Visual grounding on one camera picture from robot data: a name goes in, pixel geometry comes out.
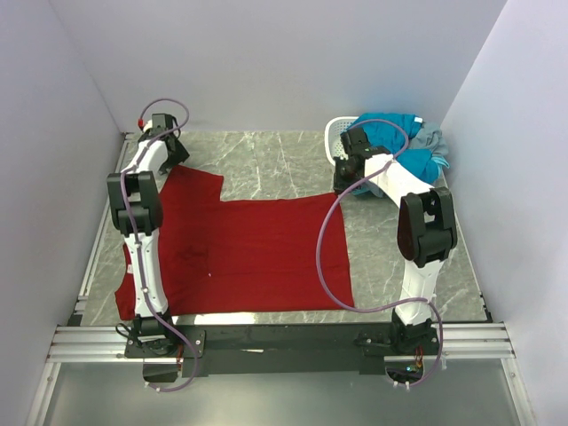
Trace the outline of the red t shirt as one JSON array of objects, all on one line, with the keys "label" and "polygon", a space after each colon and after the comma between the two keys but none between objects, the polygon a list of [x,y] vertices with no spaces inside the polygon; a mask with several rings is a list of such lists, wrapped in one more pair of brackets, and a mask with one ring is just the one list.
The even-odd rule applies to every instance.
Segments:
[{"label": "red t shirt", "polygon": [[[172,316],[336,310],[353,304],[342,211],[333,193],[223,201],[219,175],[174,168],[159,190],[158,255]],[[130,257],[115,293],[134,319]]]}]

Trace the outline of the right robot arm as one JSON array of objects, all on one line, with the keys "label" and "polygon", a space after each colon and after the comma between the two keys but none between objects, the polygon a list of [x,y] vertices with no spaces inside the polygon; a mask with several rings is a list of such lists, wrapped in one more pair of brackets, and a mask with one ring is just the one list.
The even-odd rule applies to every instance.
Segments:
[{"label": "right robot arm", "polygon": [[436,343],[430,303],[443,263],[458,241],[451,192],[421,181],[394,159],[389,149],[372,146],[361,128],[340,136],[344,155],[336,157],[334,189],[342,193],[361,179],[398,207],[398,250],[405,259],[401,304],[392,310],[383,346],[408,354]]}]

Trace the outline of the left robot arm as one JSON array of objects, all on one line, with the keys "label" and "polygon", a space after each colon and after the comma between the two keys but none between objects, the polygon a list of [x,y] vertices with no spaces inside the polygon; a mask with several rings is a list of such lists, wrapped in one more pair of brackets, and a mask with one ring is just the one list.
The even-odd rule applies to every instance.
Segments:
[{"label": "left robot arm", "polygon": [[174,331],[162,285],[158,245],[163,208],[155,176],[184,162],[189,153],[178,139],[173,115],[153,114],[138,125],[143,134],[132,160],[106,178],[112,223],[124,238],[134,287],[132,325],[115,329],[126,332],[127,357],[166,357],[181,352],[182,341]]}]

